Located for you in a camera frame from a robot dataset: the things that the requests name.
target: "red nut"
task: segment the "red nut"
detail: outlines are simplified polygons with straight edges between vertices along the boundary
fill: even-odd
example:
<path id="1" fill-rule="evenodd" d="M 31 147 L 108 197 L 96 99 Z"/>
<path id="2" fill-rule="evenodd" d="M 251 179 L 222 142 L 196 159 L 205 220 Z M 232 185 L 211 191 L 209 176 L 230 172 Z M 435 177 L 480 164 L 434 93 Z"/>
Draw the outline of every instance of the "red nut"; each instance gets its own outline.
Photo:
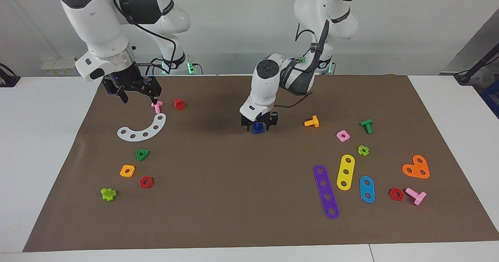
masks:
<path id="1" fill-rule="evenodd" d="M 404 193 L 402 192 L 401 189 L 398 188 L 392 188 L 390 189 L 390 198 L 392 200 L 403 200 L 404 199 Z"/>
<path id="2" fill-rule="evenodd" d="M 173 106 L 179 110 L 182 110 L 186 107 L 186 103 L 180 98 L 175 98 L 173 99 Z"/>
<path id="3" fill-rule="evenodd" d="M 153 177 L 144 176 L 140 180 L 140 187 L 148 189 L 148 188 L 150 188 L 153 185 L 153 183 L 154 183 Z"/>

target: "toy part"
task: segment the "toy part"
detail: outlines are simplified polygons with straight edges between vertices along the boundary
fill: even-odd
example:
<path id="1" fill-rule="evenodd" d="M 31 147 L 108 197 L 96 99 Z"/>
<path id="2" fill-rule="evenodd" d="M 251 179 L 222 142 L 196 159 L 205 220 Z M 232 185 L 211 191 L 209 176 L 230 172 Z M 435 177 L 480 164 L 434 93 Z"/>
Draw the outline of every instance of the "toy part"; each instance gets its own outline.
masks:
<path id="1" fill-rule="evenodd" d="M 339 189 L 347 191 L 352 185 L 353 168 L 355 159 L 351 155 L 344 155 L 340 163 L 340 171 L 336 179 L 336 185 Z"/>
<path id="2" fill-rule="evenodd" d="M 156 114 L 159 114 L 161 113 L 161 109 L 160 107 L 163 105 L 163 103 L 161 101 L 157 101 L 156 104 L 154 103 L 151 103 L 151 107 L 154 108 L 154 111 L 156 112 Z"/>
<path id="3" fill-rule="evenodd" d="M 138 161 L 144 161 L 144 159 L 149 155 L 148 150 L 136 150 L 135 157 Z"/>
<path id="4" fill-rule="evenodd" d="M 319 190 L 324 214 L 326 214 L 326 217 L 329 219 L 337 218 L 340 215 L 340 211 L 334 197 L 331 182 L 327 176 L 326 168 L 322 165 L 314 166 L 313 174 L 315 182 L 317 183 L 317 189 Z"/>
<path id="5" fill-rule="evenodd" d="M 388 193 L 390 195 L 390 198 L 392 200 L 403 200 L 404 199 L 404 193 L 402 192 L 401 189 L 398 188 L 392 188 L 390 189 L 390 192 Z"/>
<path id="6" fill-rule="evenodd" d="M 357 152 L 359 153 L 359 155 L 362 155 L 365 157 L 365 156 L 369 155 L 369 148 L 367 148 L 364 145 L 360 145 Z"/>
<path id="7" fill-rule="evenodd" d="M 262 133 L 264 132 L 265 129 L 264 129 L 264 124 L 263 123 L 254 123 L 253 124 L 253 134 L 259 134 L 259 133 Z"/>
<path id="8" fill-rule="evenodd" d="M 368 204 L 376 199 L 374 181 L 369 176 L 360 177 L 360 198 Z"/>
<path id="9" fill-rule="evenodd" d="M 336 134 L 336 137 L 341 141 L 345 142 L 350 139 L 350 135 L 345 130 L 342 130 Z"/>
<path id="10" fill-rule="evenodd" d="M 373 129 L 371 127 L 372 123 L 373 123 L 373 120 L 369 119 L 369 120 L 365 120 L 364 122 L 361 122 L 360 125 L 366 127 L 367 134 L 372 134 L 373 133 Z"/>
<path id="11" fill-rule="evenodd" d="M 135 166 L 124 165 L 121 168 L 120 175 L 123 177 L 132 177 L 135 172 Z"/>
<path id="12" fill-rule="evenodd" d="M 102 200 L 106 200 L 108 202 L 112 202 L 114 197 L 117 195 L 116 190 L 103 188 L 100 190 L 102 194 Z"/>
<path id="13" fill-rule="evenodd" d="M 419 205 L 423 201 L 423 198 L 426 197 L 426 193 L 425 192 L 417 193 L 417 192 L 415 192 L 411 188 L 407 188 L 406 189 L 406 193 L 408 193 L 411 197 L 414 198 L 414 204 L 415 205 Z"/>
<path id="14" fill-rule="evenodd" d="M 132 131 L 128 127 L 122 127 L 118 130 L 119 138 L 130 141 L 130 142 L 139 142 L 148 140 L 151 137 L 155 136 L 166 123 L 166 115 L 163 113 L 159 113 L 154 116 L 153 123 L 142 131 Z"/>
<path id="15" fill-rule="evenodd" d="M 307 120 L 304 124 L 305 127 L 310 127 L 310 126 L 319 127 L 319 120 L 317 119 L 316 115 L 313 115 L 312 120 Z"/>
<path id="16" fill-rule="evenodd" d="M 173 99 L 173 106 L 179 110 L 182 110 L 186 107 L 186 103 L 180 98 L 175 98 Z"/>
<path id="17" fill-rule="evenodd" d="M 144 176 L 139 181 L 139 183 L 140 183 L 140 187 L 142 187 L 144 189 L 149 189 L 154 184 L 153 177 Z"/>
<path id="18" fill-rule="evenodd" d="M 402 166 L 404 174 L 410 177 L 428 179 L 428 177 L 430 177 L 430 170 L 428 169 L 426 159 L 420 155 L 414 155 L 412 161 L 414 162 L 413 165 L 405 164 Z"/>

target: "white curved piece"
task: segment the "white curved piece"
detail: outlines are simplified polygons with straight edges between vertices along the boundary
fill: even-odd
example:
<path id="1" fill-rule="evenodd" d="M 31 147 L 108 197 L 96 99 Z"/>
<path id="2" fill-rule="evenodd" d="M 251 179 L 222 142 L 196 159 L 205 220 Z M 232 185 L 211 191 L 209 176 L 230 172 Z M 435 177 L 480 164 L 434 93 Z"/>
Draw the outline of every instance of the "white curved piece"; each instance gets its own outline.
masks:
<path id="1" fill-rule="evenodd" d="M 165 123 L 166 115 L 159 113 L 154 116 L 153 123 L 145 130 L 133 131 L 129 127 L 122 127 L 118 130 L 118 136 L 119 138 L 130 142 L 144 141 L 155 136 L 163 128 Z"/>

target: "purple bar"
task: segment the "purple bar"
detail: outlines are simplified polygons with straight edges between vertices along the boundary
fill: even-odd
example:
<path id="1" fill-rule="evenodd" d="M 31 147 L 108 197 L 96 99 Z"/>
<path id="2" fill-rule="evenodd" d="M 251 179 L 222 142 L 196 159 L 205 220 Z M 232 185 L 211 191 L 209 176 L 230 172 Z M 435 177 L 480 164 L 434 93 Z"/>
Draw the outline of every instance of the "purple bar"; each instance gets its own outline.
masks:
<path id="1" fill-rule="evenodd" d="M 317 189 L 319 189 L 322 207 L 324 207 L 324 214 L 326 214 L 329 219 L 337 218 L 340 215 L 340 211 L 336 204 L 336 199 L 334 198 L 333 189 L 329 177 L 327 176 L 326 168 L 322 165 L 314 166 L 313 174 L 315 176 L 315 182 L 317 183 Z"/>

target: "pink nut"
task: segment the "pink nut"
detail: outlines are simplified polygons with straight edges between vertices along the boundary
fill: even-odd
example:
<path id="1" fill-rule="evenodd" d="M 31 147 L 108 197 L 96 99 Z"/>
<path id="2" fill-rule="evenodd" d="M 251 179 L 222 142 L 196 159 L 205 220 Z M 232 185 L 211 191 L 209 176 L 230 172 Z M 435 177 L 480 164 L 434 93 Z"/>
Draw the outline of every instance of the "pink nut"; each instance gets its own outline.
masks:
<path id="1" fill-rule="evenodd" d="M 345 142 L 347 141 L 348 139 L 350 139 L 350 135 L 348 134 L 348 132 L 342 130 L 340 132 L 338 132 L 336 134 L 336 137 L 341 141 L 341 142 Z"/>
<path id="2" fill-rule="evenodd" d="M 406 189 L 406 193 L 408 193 L 411 197 L 414 198 L 414 204 L 415 205 L 419 205 L 423 201 L 423 198 L 426 197 L 426 193 L 425 192 L 417 193 L 417 192 L 415 192 L 411 188 L 407 188 Z"/>
<path id="3" fill-rule="evenodd" d="M 154 110 L 156 111 L 156 114 L 159 114 L 161 113 L 161 109 L 159 109 L 161 106 L 163 105 L 163 103 L 161 101 L 157 101 L 156 104 L 154 103 L 151 103 L 151 107 L 154 108 Z"/>

